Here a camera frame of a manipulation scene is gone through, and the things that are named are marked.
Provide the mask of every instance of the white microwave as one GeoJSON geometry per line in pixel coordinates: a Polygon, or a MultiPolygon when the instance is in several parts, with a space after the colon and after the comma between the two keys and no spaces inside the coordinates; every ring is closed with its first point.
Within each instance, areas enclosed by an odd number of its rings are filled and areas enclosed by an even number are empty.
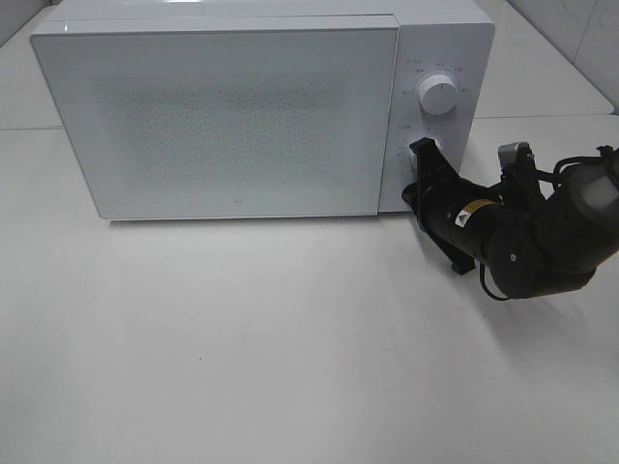
{"type": "Polygon", "coordinates": [[[406,211],[459,168],[494,26],[473,0],[64,0],[31,43],[102,218],[406,211]]]}

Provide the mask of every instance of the microwave door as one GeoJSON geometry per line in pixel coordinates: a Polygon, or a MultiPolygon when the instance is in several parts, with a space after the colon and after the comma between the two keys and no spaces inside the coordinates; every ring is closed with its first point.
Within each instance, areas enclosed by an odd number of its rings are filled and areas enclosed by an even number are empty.
{"type": "Polygon", "coordinates": [[[33,38],[102,218],[377,213],[397,26],[291,20],[33,38]]]}

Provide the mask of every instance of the white dial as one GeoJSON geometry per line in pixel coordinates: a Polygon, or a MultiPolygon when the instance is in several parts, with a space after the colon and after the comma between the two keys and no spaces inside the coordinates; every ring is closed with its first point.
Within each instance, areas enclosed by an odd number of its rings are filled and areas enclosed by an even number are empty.
{"type": "Polygon", "coordinates": [[[445,114],[456,106],[456,84],[446,74],[431,75],[419,86],[419,100],[426,113],[433,116],[445,114]]]}

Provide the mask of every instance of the white table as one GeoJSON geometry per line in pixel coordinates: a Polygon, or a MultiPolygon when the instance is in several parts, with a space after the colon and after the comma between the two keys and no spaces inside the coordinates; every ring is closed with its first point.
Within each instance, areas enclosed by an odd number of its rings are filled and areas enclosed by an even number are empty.
{"type": "MultiPolygon", "coordinates": [[[[476,121],[541,167],[612,116],[476,121]]],[[[61,130],[0,131],[0,462],[614,462],[619,259],[499,304],[410,217],[97,219],[61,130]]]]}
{"type": "MultiPolygon", "coordinates": [[[[476,117],[612,113],[612,105],[512,7],[502,8],[500,0],[482,6],[497,33],[476,117]]],[[[0,48],[0,130],[62,124],[28,43],[51,8],[0,48]]]]}

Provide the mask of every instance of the white wall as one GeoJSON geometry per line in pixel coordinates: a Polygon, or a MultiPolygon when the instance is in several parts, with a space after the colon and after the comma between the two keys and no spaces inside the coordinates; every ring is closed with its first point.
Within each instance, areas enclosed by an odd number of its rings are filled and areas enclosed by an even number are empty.
{"type": "Polygon", "coordinates": [[[0,0],[0,45],[49,4],[49,0],[0,0]]]}
{"type": "Polygon", "coordinates": [[[619,109],[619,0],[510,0],[619,109]]]}

